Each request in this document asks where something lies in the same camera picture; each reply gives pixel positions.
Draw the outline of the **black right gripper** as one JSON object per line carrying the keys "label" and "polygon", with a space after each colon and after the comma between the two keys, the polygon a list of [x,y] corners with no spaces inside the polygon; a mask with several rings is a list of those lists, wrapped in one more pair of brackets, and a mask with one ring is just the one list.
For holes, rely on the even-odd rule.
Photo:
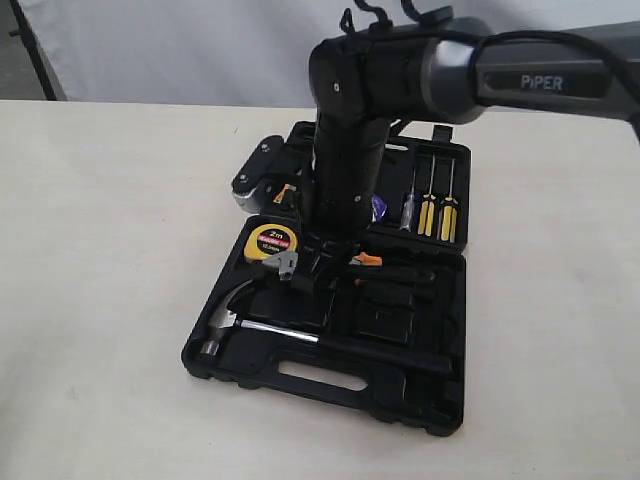
{"label": "black right gripper", "polygon": [[[374,194],[390,121],[346,119],[318,111],[308,184],[303,188],[304,223],[329,238],[354,238],[372,223]],[[355,240],[326,240],[302,245],[292,288],[313,295],[322,276],[322,292],[355,255]]]}

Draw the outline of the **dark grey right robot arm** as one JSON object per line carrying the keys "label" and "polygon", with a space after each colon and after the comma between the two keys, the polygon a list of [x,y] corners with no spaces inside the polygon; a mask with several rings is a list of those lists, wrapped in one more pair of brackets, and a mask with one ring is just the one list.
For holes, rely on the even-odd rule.
{"label": "dark grey right robot arm", "polygon": [[303,226],[327,259],[303,257],[293,275],[312,292],[346,260],[373,220],[387,141],[411,122],[463,125],[493,106],[639,123],[639,26],[495,34],[450,7],[394,25],[383,10],[309,57],[316,104],[312,157],[303,171]]}

